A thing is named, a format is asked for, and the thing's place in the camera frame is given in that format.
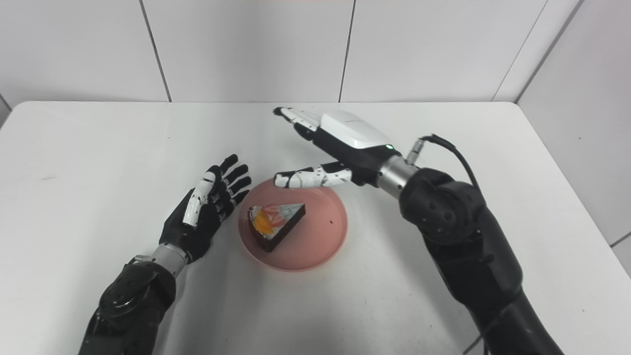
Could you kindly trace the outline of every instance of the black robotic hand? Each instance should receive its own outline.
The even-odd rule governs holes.
[[[243,201],[252,183],[247,165],[228,170],[238,162],[233,154],[221,165],[210,167],[197,187],[191,189],[164,222],[160,244],[171,244],[186,253],[188,263],[206,254],[221,223]]]
[[[349,112],[316,117],[286,107],[282,116],[306,140],[338,159],[298,171],[279,172],[276,186],[303,188],[353,181],[382,188],[399,202],[404,219],[421,232],[449,291],[471,313],[493,355],[561,355],[522,289],[522,270],[502,228],[488,209],[469,164],[447,140],[424,136],[407,158],[375,128]],[[415,165],[425,142],[448,149],[471,183]],[[467,353],[474,342],[464,353]]]
[[[401,156],[385,135],[349,112],[334,111],[316,117],[309,112],[277,107],[274,114],[285,118],[300,136],[338,160],[279,172],[274,177],[278,187],[311,188],[348,181],[377,187],[380,171],[393,157]]]
[[[80,355],[150,355],[158,326],[175,301],[175,279],[206,254],[211,239],[244,199],[247,165],[231,155],[210,167],[164,223],[158,248],[138,255],[106,288],[86,329]]]

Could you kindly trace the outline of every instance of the white wall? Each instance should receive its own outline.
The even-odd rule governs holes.
[[[610,243],[631,231],[629,63],[631,1],[587,0],[519,101]]]
[[[166,100],[138,1],[3,0],[0,92],[25,100]]]
[[[514,100],[577,0],[144,0],[176,101]],[[167,100],[138,0],[5,0],[0,92]]]
[[[338,101],[352,0],[145,5],[174,101]]]
[[[501,93],[515,100],[575,3],[357,1],[342,101],[491,101],[523,55]]]
[[[2,124],[4,123],[4,120],[9,115],[9,113],[9,107],[7,107],[7,105],[4,104],[2,98],[0,98],[0,127],[2,127]]]

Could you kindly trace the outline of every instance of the black cable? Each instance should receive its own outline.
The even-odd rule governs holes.
[[[478,185],[478,180],[476,180],[475,175],[473,174],[473,171],[471,170],[471,167],[469,166],[469,163],[467,163],[467,160],[463,157],[462,154],[460,154],[458,149],[456,149],[455,145],[453,145],[450,141],[446,140],[445,138],[437,136],[435,134],[432,134],[431,136],[424,136],[424,137],[421,137],[420,139],[423,141],[428,141],[430,143],[438,144],[441,147],[452,152],[458,158],[458,160],[460,160],[460,164],[462,164],[464,167],[464,170],[466,170],[467,175],[469,176],[469,180],[471,180],[471,184],[473,185],[473,187],[476,188],[476,190],[478,191],[480,190],[480,185]]]

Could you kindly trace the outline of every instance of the white table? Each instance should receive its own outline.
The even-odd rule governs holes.
[[[0,344],[74,354],[99,296],[199,175],[230,153],[259,183],[331,159],[277,104],[27,102],[0,130]],[[524,288],[566,354],[628,354],[631,281],[521,110],[507,103],[292,104],[354,112],[402,152],[442,135],[473,167],[524,269]],[[419,165],[466,179],[428,146]],[[178,278],[156,354],[458,354],[478,332],[415,227],[383,191],[334,190],[346,243],[283,273],[242,247],[236,215]],[[481,347],[473,354],[481,354]]]

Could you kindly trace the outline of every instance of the chocolate cake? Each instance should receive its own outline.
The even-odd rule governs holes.
[[[250,230],[258,245],[270,253],[306,212],[304,203],[253,206],[248,211]]]

